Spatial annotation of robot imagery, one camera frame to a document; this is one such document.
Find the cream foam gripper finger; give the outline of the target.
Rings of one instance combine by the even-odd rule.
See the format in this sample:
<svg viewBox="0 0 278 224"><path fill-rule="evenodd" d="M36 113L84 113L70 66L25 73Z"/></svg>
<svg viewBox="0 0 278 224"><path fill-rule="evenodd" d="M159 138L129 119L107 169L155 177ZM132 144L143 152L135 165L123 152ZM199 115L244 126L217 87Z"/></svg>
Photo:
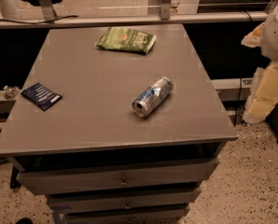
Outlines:
<svg viewBox="0 0 278 224"><path fill-rule="evenodd" d="M265 22L262 22L252 32L250 32L248 35L245 35L241 41L241 44L248 48L260 47L264 25Z"/></svg>

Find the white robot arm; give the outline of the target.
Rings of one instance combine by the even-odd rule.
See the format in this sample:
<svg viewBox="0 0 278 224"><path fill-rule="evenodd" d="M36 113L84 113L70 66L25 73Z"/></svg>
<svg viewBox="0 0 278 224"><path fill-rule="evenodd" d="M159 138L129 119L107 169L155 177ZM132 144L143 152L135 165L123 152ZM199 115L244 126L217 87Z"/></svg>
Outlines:
<svg viewBox="0 0 278 224"><path fill-rule="evenodd" d="M261 54L272 61L278 61L278 4L268 18L246 35L242 45L261 48Z"/></svg>

